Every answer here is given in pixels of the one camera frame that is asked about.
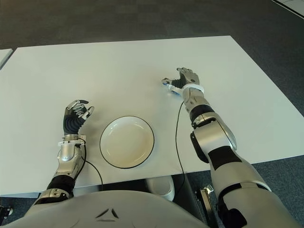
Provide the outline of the left robot hand black silver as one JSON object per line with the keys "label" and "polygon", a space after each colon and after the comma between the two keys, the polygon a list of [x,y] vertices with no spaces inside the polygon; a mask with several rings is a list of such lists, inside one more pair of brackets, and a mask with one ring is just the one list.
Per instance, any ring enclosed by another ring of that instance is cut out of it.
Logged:
{"label": "left robot hand black silver", "polygon": [[66,108],[63,118],[64,135],[78,134],[79,129],[85,121],[92,115],[94,107],[89,108],[87,100],[74,100]]}

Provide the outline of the right robot hand black silver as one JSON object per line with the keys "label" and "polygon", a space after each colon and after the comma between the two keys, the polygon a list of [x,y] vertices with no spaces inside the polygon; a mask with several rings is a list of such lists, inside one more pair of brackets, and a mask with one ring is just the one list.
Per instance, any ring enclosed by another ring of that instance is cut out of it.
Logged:
{"label": "right robot hand black silver", "polygon": [[176,70],[179,72],[179,79],[164,78],[161,80],[161,83],[165,86],[173,86],[178,89],[182,89],[187,84],[200,85],[199,76],[191,69],[178,67]]}

